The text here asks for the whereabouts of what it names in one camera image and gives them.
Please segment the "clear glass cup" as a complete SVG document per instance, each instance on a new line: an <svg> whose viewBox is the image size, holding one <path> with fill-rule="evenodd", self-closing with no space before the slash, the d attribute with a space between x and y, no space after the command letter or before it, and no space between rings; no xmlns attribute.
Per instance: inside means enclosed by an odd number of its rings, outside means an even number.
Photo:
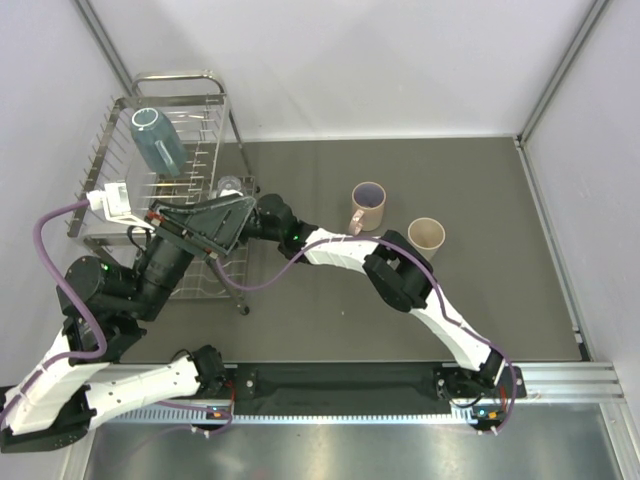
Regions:
<svg viewBox="0 0 640 480"><path fill-rule="evenodd" d="M227 175L221 177L215 189L215 196L217 198L238 194L244 196L244 184L240 177L233 175Z"/></svg>

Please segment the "teal ceramic mug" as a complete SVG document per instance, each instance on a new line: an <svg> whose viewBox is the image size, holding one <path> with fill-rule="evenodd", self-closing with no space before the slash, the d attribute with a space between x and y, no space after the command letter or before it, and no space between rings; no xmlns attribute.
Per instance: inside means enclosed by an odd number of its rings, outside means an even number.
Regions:
<svg viewBox="0 0 640 480"><path fill-rule="evenodd" d="M147 167L154 173L179 177L188 153L169 118L155 108L141 108L131 116L130 133Z"/></svg>

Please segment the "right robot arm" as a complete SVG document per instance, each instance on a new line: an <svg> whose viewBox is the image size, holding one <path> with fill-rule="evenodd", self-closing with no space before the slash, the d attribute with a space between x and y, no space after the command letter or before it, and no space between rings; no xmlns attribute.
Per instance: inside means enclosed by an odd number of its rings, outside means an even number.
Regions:
<svg viewBox="0 0 640 480"><path fill-rule="evenodd" d="M499 389L505 370L517 385L511 361L466 322L444 295L431 264L399 232L388 230L380 237L333 233L296 218L279 195L269 194L258 201L241 238L277 243L290 264L365 275L388 306L416 317L448 348L476 395L490 396Z"/></svg>

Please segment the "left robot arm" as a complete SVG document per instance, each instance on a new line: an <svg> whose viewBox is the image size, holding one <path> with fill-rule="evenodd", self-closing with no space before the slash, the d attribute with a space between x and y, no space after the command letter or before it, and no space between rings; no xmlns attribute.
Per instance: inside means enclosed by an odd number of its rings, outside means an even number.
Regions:
<svg viewBox="0 0 640 480"><path fill-rule="evenodd" d="M146 216L137 217L125 186L112 183L89 192L84 205L142 230L146 242L132 267L84 256L60 271L44 249L41 231L34 231L65 320L32 373L1 394L6 454L58 450L126 412L175 397L214 397L230 387L219 351L208 345L120 380L98 382L95 375L145 335L146 324L158 317L193 260L236 247L255 199L231 191L192 205L155 201Z"/></svg>

